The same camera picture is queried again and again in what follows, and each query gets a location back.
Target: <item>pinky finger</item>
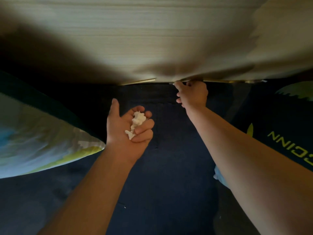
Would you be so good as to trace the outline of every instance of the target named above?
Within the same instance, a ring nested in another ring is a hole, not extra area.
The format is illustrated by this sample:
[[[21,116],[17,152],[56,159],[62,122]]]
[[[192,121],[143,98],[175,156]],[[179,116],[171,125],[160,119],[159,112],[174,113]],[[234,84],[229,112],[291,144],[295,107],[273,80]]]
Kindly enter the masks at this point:
[[[141,134],[136,135],[131,139],[132,142],[143,142],[143,141],[150,141],[153,137],[153,131],[151,129],[144,131]]]

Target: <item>crumpled white tissue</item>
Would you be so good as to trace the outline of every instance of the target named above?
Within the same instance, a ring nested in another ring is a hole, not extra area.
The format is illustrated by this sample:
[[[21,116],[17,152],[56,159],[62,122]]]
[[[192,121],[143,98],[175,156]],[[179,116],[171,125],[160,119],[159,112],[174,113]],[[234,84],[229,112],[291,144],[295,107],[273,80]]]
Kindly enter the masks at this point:
[[[136,136],[136,134],[134,134],[135,128],[139,125],[142,125],[142,123],[146,119],[147,118],[144,113],[140,113],[140,111],[134,113],[134,118],[131,120],[133,122],[133,124],[131,125],[131,130],[130,131],[125,130],[125,133],[128,134],[129,140]]]

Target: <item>dark blue bed sheet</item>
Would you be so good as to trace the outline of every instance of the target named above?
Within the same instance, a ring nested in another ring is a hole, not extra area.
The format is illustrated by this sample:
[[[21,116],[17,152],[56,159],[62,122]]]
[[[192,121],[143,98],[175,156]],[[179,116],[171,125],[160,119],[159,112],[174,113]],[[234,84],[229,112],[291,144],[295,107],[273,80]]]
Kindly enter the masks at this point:
[[[107,234],[214,234],[218,205],[215,164],[185,109],[175,102],[174,86],[57,87],[57,95],[49,90],[44,93],[61,101],[98,134],[106,134],[112,97],[120,101],[121,113],[139,104],[153,113],[154,138],[129,174]],[[208,88],[207,105],[225,116],[233,101],[232,86],[211,83]],[[0,234],[36,234],[98,156],[1,179]]]

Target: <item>person's left hand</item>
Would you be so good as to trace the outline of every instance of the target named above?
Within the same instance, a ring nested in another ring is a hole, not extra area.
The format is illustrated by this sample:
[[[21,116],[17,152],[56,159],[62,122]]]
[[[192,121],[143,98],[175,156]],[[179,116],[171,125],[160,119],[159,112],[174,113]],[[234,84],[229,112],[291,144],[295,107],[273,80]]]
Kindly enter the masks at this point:
[[[105,150],[113,151],[113,154],[115,157],[118,157],[118,160],[130,162],[132,165],[142,156],[151,141],[153,137],[153,131],[151,129],[154,126],[153,119],[150,119],[152,113],[146,111],[146,121],[135,128],[134,133],[136,136],[129,140],[125,130],[131,129],[131,120],[134,118],[133,115],[136,111],[144,112],[145,108],[143,106],[136,106],[120,117],[119,103],[117,99],[113,99],[106,123],[107,140]]]

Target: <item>hand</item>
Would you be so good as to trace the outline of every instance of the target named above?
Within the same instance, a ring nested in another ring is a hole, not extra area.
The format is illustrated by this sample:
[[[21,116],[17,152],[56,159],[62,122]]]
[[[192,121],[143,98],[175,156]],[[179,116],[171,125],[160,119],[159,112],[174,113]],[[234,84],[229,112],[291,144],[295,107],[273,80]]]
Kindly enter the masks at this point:
[[[204,82],[189,81],[184,85],[180,81],[174,82],[179,97],[176,102],[182,103],[182,107],[186,110],[190,108],[205,107],[207,103],[208,90]]]
[[[152,113],[146,111],[146,121],[135,128],[135,137],[129,140],[125,130],[130,130],[134,112],[144,112],[143,106],[136,106],[130,109],[122,117],[119,116],[119,103],[117,99],[112,100],[111,109],[107,118],[107,140],[106,149],[113,151],[112,155],[118,157],[122,162],[130,162],[131,166],[142,156],[149,142],[153,137],[152,128],[154,126]]]

